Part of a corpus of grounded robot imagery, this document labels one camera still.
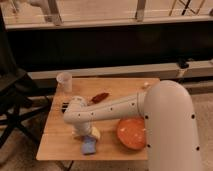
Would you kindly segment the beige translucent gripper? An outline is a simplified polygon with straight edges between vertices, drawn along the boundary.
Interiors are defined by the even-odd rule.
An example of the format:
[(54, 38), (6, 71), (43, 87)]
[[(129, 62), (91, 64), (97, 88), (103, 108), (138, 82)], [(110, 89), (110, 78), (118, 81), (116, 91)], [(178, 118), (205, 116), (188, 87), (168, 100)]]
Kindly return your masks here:
[(96, 140), (99, 140), (101, 138), (101, 133), (100, 133), (100, 131), (96, 127), (92, 127), (91, 131), (89, 133), (87, 133), (87, 134), (85, 134), (85, 133), (78, 133), (76, 130), (74, 130), (72, 132), (72, 136), (75, 139), (80, 139), (80, 138), (84, 137), (85, 135), (87, 135), (89, 137), (92, 137), (92, 138), (95, 138)]

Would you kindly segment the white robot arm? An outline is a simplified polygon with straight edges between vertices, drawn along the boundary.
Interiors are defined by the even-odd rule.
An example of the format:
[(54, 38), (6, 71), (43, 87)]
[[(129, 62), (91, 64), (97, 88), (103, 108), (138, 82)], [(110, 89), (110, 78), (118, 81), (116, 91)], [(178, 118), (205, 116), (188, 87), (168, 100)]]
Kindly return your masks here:
[(146, 92), (92, 106), (74, 96), (63, 118), (87, 135), (93, 121), (134, 116), (145, 119), (149, 171), (203, 171), (193, 102), (177, 82), (160, 81)]

